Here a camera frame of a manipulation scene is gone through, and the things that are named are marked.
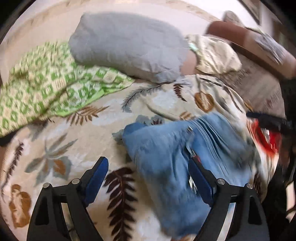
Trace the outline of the blue denim jeans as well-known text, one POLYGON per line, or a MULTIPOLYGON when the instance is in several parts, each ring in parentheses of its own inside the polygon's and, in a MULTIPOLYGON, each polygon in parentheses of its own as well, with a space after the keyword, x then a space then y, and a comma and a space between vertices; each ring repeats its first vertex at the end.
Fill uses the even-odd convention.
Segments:
POLYGON ((163 232, 177 239, 198 233, 210 210, 189 185, 191 154, 216 178, 236 186, 253 177, 260 160, 252 139, 217 112, 162 125, 132 123, 122 140, 145 181, 163 232))

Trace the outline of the red glass bowl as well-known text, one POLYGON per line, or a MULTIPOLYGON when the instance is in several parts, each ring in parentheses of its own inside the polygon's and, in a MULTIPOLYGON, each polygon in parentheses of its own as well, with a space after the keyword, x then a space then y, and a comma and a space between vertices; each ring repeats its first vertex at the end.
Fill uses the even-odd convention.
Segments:
POLYGON ((257 120, 248 120, 247 128, 254 143, 265 153, 273 156, 280 152, 282 141, 280 133, 261 128, 257 120))

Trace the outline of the striped sofa seat cover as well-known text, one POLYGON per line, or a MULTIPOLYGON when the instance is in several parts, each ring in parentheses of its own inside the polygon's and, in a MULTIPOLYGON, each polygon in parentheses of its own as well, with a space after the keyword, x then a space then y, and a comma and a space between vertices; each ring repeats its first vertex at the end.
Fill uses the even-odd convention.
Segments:
POLYGON ((254 111, 285 118, 278 79, 244 55, 237 55, 242 63, 241 69, 224 75, 222 81, 234 89, 254 111))

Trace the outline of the leaf patterned beige blanket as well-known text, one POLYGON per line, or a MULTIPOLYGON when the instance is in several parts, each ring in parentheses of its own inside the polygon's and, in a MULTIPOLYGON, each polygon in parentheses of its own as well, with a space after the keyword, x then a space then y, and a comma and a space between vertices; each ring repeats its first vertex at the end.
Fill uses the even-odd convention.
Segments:
MULTIPOLYGON (((30 218, 44 183, 68 184, 104 156, 111 181, 100 188, 88 213, 104 240, 170 240, 159 224, 147 188, 121 140, 130 123, 147 126, 222 113, 247 138, 251 135, 242 98, 214 77, 188 75, 154 86, 143 81, 102 97, 80 111, 18 131, 4 154, 1 216, 17 240, 26 240, 30 218)), ((260 156, 250 182, 260 198, 278 163, 254 143, 260 156)))

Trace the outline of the grey garment on backrest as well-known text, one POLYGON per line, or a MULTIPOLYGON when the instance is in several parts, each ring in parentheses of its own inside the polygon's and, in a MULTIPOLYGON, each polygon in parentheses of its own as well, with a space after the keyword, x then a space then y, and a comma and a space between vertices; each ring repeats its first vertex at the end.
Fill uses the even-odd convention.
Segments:
POLYGON ((285 59, 285 48, 278 44, 270 35, 259 32, 255 41, 260 46, 260 48, 267 53, 269 58, 277 63, 282 65, 285 59))

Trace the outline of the brown sofa backrest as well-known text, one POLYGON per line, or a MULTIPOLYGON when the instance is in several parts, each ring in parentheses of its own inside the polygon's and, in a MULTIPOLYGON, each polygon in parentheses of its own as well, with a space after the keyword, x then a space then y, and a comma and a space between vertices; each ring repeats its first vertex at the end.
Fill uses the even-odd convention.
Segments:
POLYGON ((223 21, 212 22, 206 33, 231 42, 236 51, 265 68, 278 79, 295 78, 295 57, 284 50, 283 63, 277 64, 256 42, 256 38, 260 36, 259 33, 223 21))

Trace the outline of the cream crumpled cloth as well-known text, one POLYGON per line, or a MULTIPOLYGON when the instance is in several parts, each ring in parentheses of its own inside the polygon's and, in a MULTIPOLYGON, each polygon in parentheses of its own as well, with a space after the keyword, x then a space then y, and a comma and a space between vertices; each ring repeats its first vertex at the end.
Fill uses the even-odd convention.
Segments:
POLYGON ((238 72, 242 68, 238 55, 224 40, 201 35, 187 35, 186 40, 192 52, 190 63, 195 70, 221 75, 238 72))

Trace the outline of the patterned cushion behind backrest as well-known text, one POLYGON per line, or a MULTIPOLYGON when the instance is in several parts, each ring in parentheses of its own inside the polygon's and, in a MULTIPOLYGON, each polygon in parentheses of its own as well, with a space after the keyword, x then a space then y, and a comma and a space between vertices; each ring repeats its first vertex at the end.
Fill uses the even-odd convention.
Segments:
POLYGON ((232 11, 226 11, 223 15, 222 21, 232 23, 239 27, 245 27, 245 25, 241 22, 238 16, 232 11))

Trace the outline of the green checkered quilt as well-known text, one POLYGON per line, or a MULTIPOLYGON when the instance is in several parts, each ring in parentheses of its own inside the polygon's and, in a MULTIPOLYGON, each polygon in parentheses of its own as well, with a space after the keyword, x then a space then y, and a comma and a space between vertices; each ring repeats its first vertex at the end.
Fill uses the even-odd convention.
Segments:
POLYGON ((68 116, 133 83, 114 68, 78 64, 67 42, 46 42, 24 54, 1 86, 1 137, 35 120, 68 116))

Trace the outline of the grey pillow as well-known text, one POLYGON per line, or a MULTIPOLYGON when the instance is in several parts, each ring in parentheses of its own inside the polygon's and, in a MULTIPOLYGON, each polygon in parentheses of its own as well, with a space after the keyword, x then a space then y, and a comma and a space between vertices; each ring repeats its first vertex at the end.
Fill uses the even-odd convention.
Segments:
POLYGON ((116 12, 84 13, 69 46, 74 59, 82 65, 112 67, 154 83, 177 80, 189 50, 176 27, 116 12))

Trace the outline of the framed wall picture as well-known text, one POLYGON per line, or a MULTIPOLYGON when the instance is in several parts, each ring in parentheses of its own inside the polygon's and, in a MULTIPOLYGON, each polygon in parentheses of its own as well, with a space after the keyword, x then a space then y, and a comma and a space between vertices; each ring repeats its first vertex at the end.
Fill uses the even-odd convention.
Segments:
POLYGON ((260 0, 239 0, 253 17, 257 24, 260 24, 260 0))

